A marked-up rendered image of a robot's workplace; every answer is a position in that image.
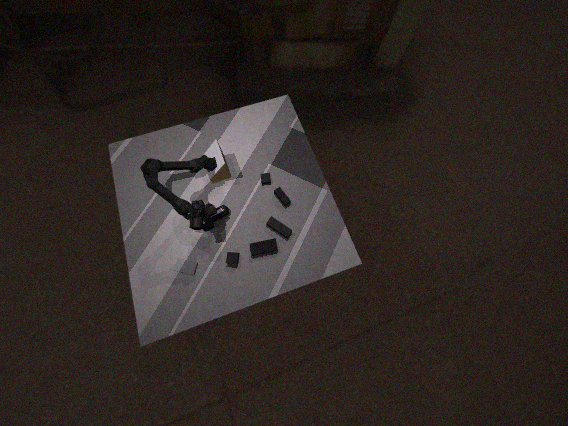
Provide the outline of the dark grey controller unit with green rocker switches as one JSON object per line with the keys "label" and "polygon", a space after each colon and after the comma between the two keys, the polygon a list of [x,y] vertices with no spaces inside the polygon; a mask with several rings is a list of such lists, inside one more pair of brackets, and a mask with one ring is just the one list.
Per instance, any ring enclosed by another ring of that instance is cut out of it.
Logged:
{"label": "dark grey controller unit with green rocker switches", "polygon": [[221,205],[216,209],[217,209],[217,214],[211,216],[211,218],[208,219],[209,221],[215,222],[229,214],[229,209],[225,205]]}

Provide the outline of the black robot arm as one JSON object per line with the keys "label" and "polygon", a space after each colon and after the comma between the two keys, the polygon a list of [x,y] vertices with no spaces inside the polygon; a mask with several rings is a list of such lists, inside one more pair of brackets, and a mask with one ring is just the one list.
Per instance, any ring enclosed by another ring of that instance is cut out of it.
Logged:
{"label": "black robot arm", "polygon": [[[162,162],[158,159],[147,159],[141,166],[144,179],[147,187],[155,191],[158,195],[168,201],[174,210],[185,217],[190,219],[190,228],[194,230],[203,229],[204,210],[206,211],[208,219],[217,214],[217,209],[211,203],[206,204],[206,209],[199,205],[198,201],[192,201],[192,204],[184,199],[177,197],[160,182],[158,182],[158,172],[172,171],[172,170],[190,170],[191,173],[197,173],[202,168],[213,171],[217,167],[216,159],[208,158],[203,155],[201,158],[196,158],[190,161],[171,161]],[[187,213],[190,214],[188,215]]]}

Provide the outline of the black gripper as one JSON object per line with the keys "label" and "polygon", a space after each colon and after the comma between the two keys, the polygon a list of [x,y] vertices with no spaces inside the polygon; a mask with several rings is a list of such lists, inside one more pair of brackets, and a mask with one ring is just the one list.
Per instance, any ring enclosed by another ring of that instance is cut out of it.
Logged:
{"label": "black gripper", "polygon": [[[203,209],[205,209],[205,204],[202,200],[199,200],[199,205]],[[201,217],[203,217],[203,220],[205,221],[205,224],[203,224],[203,231],[207,232],[207,231],[209,231],[209,230],[211,230],[215,227],[213,222],[208,220],[208,217],[207,217],[205,210],[204,210],[204,214]]]}

